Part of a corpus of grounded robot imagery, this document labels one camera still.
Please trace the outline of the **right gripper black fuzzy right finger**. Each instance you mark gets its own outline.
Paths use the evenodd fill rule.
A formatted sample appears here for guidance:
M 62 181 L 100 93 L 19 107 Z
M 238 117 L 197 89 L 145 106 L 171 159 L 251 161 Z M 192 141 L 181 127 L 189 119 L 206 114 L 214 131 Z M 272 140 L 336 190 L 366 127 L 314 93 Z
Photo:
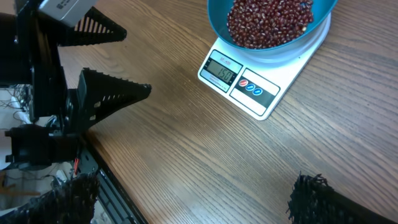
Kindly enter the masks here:
M 395 224 L 336 192 L 321 174 L 297 177 L 287 213 L 294 224 Z

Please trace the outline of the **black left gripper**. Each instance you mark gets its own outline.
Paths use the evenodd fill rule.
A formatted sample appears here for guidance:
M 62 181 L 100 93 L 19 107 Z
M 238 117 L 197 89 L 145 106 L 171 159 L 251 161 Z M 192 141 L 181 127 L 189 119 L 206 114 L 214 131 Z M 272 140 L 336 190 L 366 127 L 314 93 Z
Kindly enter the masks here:
M 15 14 L 1 13 L 1 85 L 24 85 L 22 109 L 34 123 L 54 116 L 72 131 L 86 131 L 111 114 L 149 97 L 140 84 L 84 68 L 78 87 L 67 87 L 58 47 L 120 42 L 127 30 L 95 7 L 68 27 L 39 11 L 42 1 L 16 1 Z

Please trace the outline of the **right gripper black fuzzy left finger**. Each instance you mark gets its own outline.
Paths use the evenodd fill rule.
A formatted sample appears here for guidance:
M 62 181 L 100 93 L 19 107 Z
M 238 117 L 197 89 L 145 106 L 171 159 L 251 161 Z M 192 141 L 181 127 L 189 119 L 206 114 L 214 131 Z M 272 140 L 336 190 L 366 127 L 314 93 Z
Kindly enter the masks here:
M 81 174 L 2 215 L 1 224 L 90 223 L 99 191 L 95 173 Z

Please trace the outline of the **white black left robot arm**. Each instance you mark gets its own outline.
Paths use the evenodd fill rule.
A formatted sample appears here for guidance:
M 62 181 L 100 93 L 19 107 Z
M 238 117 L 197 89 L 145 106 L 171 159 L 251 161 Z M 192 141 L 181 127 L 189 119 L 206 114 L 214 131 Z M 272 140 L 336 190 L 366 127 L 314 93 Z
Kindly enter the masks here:
M 120 42 L 126 30 L 94 1 L 16 1 L 14 14 L 1 14 L 1 86 L 21 86 L 21 110 L 29 123 L 11 128 L 9 169 L 41 170 L 72 162 L 69 180 L 3 215 L 2 223 L 89 223 L 95 203 L 116 223 L 144 223 L 110 170 L 90 155 L 85 132 L 108 116 L 146 99 L 148 84 L 84 68 L 78 86 L 67 86 L 60 47 Z

